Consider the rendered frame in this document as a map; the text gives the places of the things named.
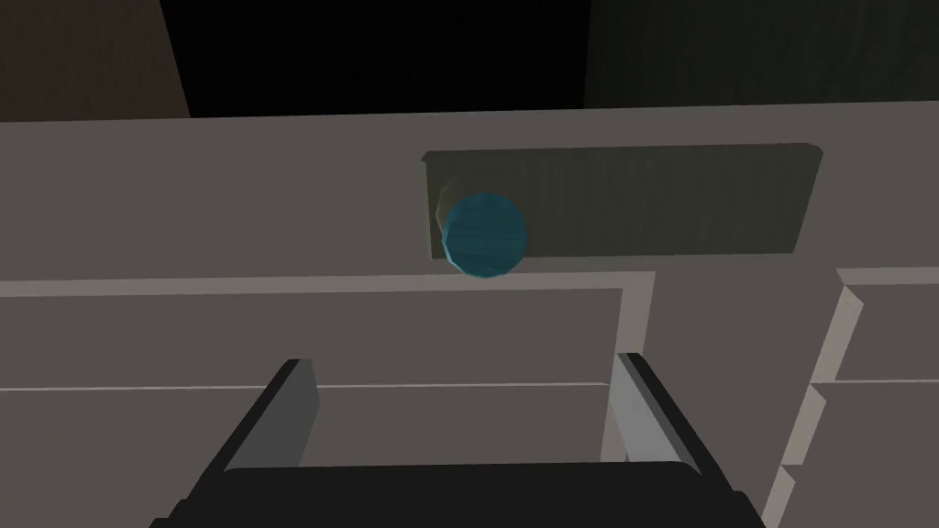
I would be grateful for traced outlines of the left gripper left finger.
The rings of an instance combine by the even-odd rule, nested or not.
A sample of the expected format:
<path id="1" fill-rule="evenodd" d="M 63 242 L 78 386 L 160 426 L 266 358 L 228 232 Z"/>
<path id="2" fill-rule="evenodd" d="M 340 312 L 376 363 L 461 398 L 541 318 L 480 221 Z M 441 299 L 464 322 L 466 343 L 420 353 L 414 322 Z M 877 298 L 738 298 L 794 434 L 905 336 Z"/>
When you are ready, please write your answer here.
<path id="1" fill-rule="evenodd" d="M 319 410 L 309 359 L 287 360 L 207 466 L 207 477 L 235 468 L 300 466 Z"/>

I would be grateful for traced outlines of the dark olive drawer front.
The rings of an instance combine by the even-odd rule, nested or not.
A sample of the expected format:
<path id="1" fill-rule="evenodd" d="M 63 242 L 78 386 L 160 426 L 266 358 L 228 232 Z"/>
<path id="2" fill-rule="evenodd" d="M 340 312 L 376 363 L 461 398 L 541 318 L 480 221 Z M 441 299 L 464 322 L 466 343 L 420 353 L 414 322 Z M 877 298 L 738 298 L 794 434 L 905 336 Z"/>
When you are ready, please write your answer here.
<path id="1" fill-rule="evenodd" d="M 823 158 L 808 143 L 429 151 L 430 247 L 460 193 L 507 198 L 529 258 L 789 254 Z"/>

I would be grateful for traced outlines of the blue round knob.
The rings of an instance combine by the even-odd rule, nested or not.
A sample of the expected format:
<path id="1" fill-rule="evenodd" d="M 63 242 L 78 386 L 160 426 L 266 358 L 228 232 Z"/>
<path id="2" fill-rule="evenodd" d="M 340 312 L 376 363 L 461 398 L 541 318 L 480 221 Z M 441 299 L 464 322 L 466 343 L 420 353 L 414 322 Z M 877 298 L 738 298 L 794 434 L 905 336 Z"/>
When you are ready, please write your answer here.
<path id="1" fill-rule="evenodd" d="M 529 241 L 525 220 L 508 198 L 477 192 L 459 198 L 443 217 L 447 262 L 481 279 L 504 276 L 523 260 Z"/>

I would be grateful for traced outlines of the grey cupboard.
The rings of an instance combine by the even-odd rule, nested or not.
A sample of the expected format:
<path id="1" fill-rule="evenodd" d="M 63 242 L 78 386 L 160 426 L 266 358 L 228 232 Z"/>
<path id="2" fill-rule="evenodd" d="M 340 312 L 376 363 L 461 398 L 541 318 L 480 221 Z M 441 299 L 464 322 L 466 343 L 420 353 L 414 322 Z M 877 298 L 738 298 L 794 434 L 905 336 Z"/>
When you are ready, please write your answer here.
<path id="1" fill-rule="evenodd" d="M 438 150 L 808 143 L 789 254 L 434 258 Z M 637 353 L 723 471 L 610 462 Z M 939 103 L 0 125 L 0 528 L 939 528 Z"/>

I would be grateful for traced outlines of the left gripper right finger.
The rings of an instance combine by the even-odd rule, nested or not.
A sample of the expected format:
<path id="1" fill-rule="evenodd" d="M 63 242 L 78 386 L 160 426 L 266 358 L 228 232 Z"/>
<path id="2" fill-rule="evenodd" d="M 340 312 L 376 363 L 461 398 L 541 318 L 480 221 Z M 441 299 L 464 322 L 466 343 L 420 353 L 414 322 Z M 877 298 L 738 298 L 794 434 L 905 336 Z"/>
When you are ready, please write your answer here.
<path id="1" fill-rule="evenodd" d="M 613 363 L 607 404 L 607 459 L 610 462 L 681 462 L 706 478 L 723 471 L 694 427 L 637 353 Z"/>

